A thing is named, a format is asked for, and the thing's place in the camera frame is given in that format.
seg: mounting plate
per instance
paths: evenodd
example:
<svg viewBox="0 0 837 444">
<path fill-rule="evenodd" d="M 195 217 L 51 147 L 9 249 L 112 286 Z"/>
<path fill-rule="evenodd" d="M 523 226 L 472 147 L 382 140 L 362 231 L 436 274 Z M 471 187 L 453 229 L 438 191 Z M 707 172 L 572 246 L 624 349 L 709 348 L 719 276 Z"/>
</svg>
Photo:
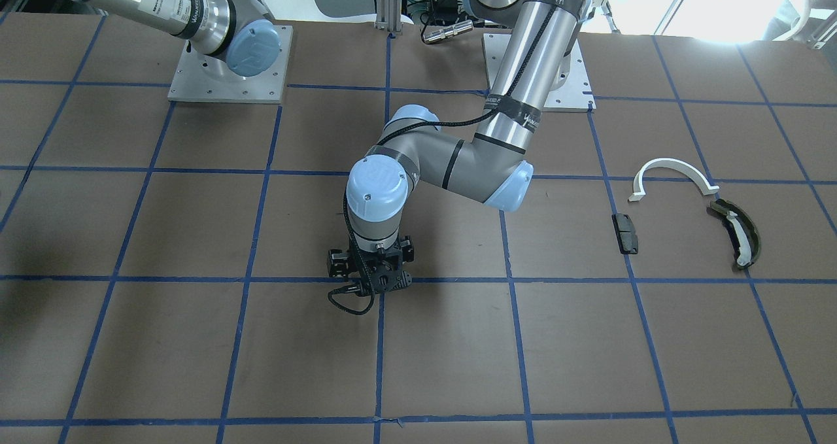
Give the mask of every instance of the mounting plate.
<svg viewBox="0 0 837 444">
<path fill-rule="evenodd" d="M 269 69 L 250 78 L 239 77 L 227 68 L 227 63 L 197 53 L 186 43 L 171 80 L 168 99 L 182 102 L 281 103 L 294 28 L 290 25 L 274 27 L 282 44 L 279 57 Z"/>
<path fill-rule="evenodd" d="M 488 74 L 489 86 L 494 85 L 494 78 L 500 71 L 500 62 L 503 60 L 510 38 L 511 35 L 508 35 L 508 33 L 484 33 L 482 36 L 483 50 L 485 51 L 485 71 Z M 587 68 L 584 66 L 581 48 L 577 41 L 573 45 L 570 59 L 572 64 L 570 72 L 567 74 L 563 86 L 553 90 L 547 96 L 547 102 L 543 106 L 544 112 L 587 112 L 591 106 L 594 109 L 596 108 L 596 100 L 592 97 L 590 78 L 587 75 Z"/>
</svg>

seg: table surface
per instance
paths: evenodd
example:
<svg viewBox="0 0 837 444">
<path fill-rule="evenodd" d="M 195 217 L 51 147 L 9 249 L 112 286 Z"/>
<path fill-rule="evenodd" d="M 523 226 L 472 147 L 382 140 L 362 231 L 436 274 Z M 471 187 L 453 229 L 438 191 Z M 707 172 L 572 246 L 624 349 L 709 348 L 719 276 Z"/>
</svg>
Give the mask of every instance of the table surface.
<svg viewBox="0 0 837 444">
<path fill-rule="evenodd" d="M 0 21 L 0 441 L 837 441 L 818 52 L 581 35 L 598 109 L 545 114 L 523 206 L 419 185 L 415 285 L 356 318 L 326 301 L 347 172 L 401 105 L 479 115 L 480 33 L 293 23 L 282 105 L 187 104 L 165 33 Z M 681 174 L 628 203 L 661 157 L 753 218 L 749 271 Z"/>
</svg>

